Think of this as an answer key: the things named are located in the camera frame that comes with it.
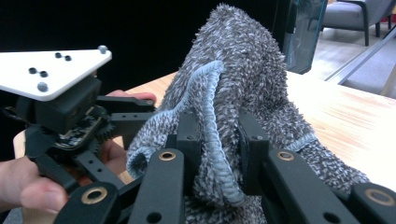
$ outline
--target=black bolt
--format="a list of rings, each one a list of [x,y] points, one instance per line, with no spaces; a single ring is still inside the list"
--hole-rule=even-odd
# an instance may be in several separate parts
[[[31,67],[31,68],[29,68],[29,73],[35,74],[35,73],[37,73],[37,69],[35,69],[34,67]]]
[[[47,83],[45,83],[45,82],[39,82],[37,84],[37,88],[39,91],[47,91],[49,89]]]
[[[47,77],[49,74],[46,71],[40,72],[41,77]]]

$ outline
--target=screw hole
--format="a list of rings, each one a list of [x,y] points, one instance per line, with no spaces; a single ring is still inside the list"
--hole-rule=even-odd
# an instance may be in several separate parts
[[[340,223],[341,221],[340,218],[333,213],[325,213],[323,217],[330,223]]]
[[[161,216],[160,213],[153,212],[153,213],[148,214],[147,222],[148,223],[158,223],[159,221],[161,221],[161,219],[163,219],[163,216]]]
[[[166,151],[166,152],[161,153],[160,160],[171,161],[175,157],[176,157],[176,154],[174,152]]]

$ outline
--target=screw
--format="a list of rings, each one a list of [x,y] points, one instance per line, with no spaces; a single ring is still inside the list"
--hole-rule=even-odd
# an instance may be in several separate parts
[[[29,73],[35,74],[35,73],[37,73],[37,69],[35,69],[34,67],[31,67],[31,68],[29,68]]]
[[[46,71],[40,72],[41,77],[47,77],[49,74]]]
[[[101,54],[106,54],[107,47],[105,45],[101,45],[98,47]]]
[[[37,84],[37,88],[38,88],[39,91],[48,91],[49,86],[45,82],[39,82]]]

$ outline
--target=finger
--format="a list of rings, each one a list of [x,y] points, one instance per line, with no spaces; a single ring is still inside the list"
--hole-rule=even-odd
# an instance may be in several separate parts
[[[108,94],[108,96],[118,96],[118,97],[134,97],[138,100],[151,100],[154,103],[157,101],[157,97],[155,94],[151,92],[140,92],[140,93],[133,93],[129,94],[125,91],[116,90]]]
[[[58,213],[67,200],[64,188],[45,177],[39,177],[21,193],[21,204],[24,207],[45,210],[53,214]]]
[[[103,144],[101,159],[114,174],[125,171],[126,151],[114,141],[109,140]]]

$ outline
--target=blue yarn loop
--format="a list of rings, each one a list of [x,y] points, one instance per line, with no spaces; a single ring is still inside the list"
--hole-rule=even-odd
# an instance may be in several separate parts
[[[180,112],[187,109],[190,106],[189,99],[191,97],[192,84],[198,79],[198,77],[207,76],[206,88],[203,95],[205,148],[207,149],[212,171],[219,184],[222,196],[232,206],[241,206],[246,199],[246,195],[239,188],[230,163],[228,163],[224,151],[222,150],[218,127],[216,124],[215,108],[213,106],[216,87],[219,83],[219,76],[223,71],[224,65],[221,61],[213,61],[198,68],[192,73],[187,89],[175,108],[160,111],[155,116],[151,117],[145,125],[149,125],[150,127],[150,124],[157,124],[155,126],[158,126],[158,124],[162,123],[161,118],[163,118],[163,116],[175,117],[178,116]],[[155,150],[159,150],[159,148],[145,146],[135,150],[131,154],[127,161],[127,171],[133,178],[137,178],[142,175],[140,169],[136,170],[136,164],[139,162],[141,163],[141,161],[138,161],[136,158],[139,158],[139,155],[143,155],[147,162],[149,162],[149,157]]]

